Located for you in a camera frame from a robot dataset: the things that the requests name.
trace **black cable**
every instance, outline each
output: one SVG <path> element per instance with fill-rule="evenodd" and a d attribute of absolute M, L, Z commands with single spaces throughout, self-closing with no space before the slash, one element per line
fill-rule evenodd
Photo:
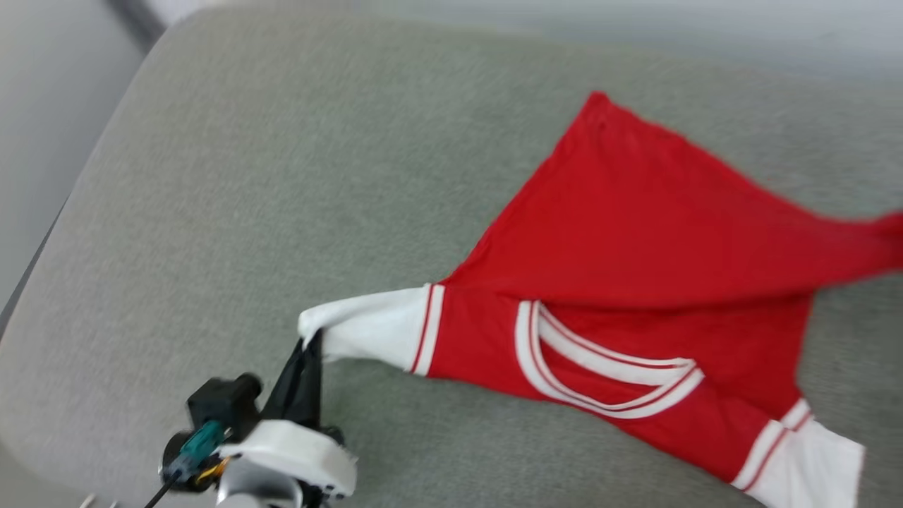
<path fill-rule="evenodd" d="M 157 491 L 157 494 L 154 494 L 154 497 L 151 498 L 151 502 L 146 504 L 144 508 L 154 508 L 154 506 L 163 499 L 163 496 L 169 492 L 173 485 L 175 485 L 176 481 L 179 480 L 179 476 L 182 475 L 181 471 L 176 471 L 170 476 L 169 480 L 166 480 L 166 483 L 160 487 L 160 490 Z"/>

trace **white wall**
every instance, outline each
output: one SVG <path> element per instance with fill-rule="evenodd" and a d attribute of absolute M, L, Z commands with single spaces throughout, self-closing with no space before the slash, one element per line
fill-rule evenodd
<path fill-rule="evenodd" d="M 351 0 L 344 4 L 386 15 L 569 42 L 627 43 L 827 78 L 884 81 L 893 86 L 903 82 L 903 2 L 899 0 Z"/>
<path fill-rule="evenodd" d="M 102 0 L 0 0 L 0 307 L 142 59 Z"/>

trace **white cuff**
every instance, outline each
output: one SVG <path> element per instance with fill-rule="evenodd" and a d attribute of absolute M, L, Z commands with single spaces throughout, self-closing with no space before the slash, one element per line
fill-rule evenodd
<path fill-rule="evenodd" d="M 746 493 L 769 508 L 853 508 L 865 447 L 814 420 L 788 431 Z"/>
<path fill-rule="evenodd" d="M 298 317 L 306 340 L 323 330 L 323 360 L 380 360 L 426 375 L 436 345 L 443 287 L 427 285 L 356 296 L 316 306 Z"/>

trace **gray cushion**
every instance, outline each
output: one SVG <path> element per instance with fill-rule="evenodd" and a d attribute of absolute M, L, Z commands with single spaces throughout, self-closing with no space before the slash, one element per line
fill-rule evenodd
<path fill-rule="evenodd" d="M 23 292 L 0 437 L 43 475 L 146 501 L 188 395 L 245 371 L 272 385 L 305 307 L 448 273 L 592 89 L 820 212 L 903 203 L 899 95 L 429 25 L 199 15 L 144 63 Z M 800 368 L 820 420 L 869 448 L 862 506 L 903 498 L 901 301 L 899 277 L 826 292 Z M 755 505 L 573 409 L 376 362 L 326 384 L 361 457 L 343 506 Z"/>

